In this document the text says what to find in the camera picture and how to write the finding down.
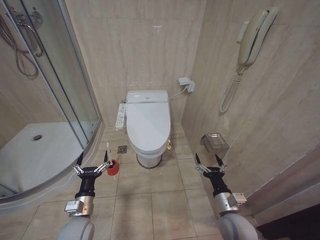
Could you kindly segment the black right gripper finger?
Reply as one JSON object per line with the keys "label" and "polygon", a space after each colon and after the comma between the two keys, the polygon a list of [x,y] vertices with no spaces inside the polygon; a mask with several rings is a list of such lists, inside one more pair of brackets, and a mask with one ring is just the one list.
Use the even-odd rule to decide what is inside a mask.
{"label": "black right gripper finger", "polygon": [[199,158],[197,153],[195,154],[195,168],[201,174],[210,173],[211,172],[211,170],[209,168],[207,168],[206,166],[201,164],[200,158]]}
{"label": "black right gripper finger", "polygon": [[215,154],[215,158],[219,165],[219,172],[224,174],[227,166],[223,163],[222,159],[217,154]]}

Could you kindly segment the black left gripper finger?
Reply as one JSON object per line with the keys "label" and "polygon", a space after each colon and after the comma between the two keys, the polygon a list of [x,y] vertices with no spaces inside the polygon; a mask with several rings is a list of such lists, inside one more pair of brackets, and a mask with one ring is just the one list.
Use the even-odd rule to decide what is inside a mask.
{"label": "black left gripper finger", "polygon": [[106,170],[106,168],[109,166],[108,164],[108,152],[105,150],[103,155],[99,155],[100,158],[99,160],[101,160],[101,164],[98,165],[95,169],[94,172],[95,173],[102,173]]}
{"label": "black left gripper finger", "polygon": [[80,154],[80,156],[77,158],[76,164],[72,166],[73,170],[74,170],[78,175],[84,173],[84,170],[81,168],[82,161],[83,161],[83,156],[84,156],[84,153],[82,152],[82,153]]}

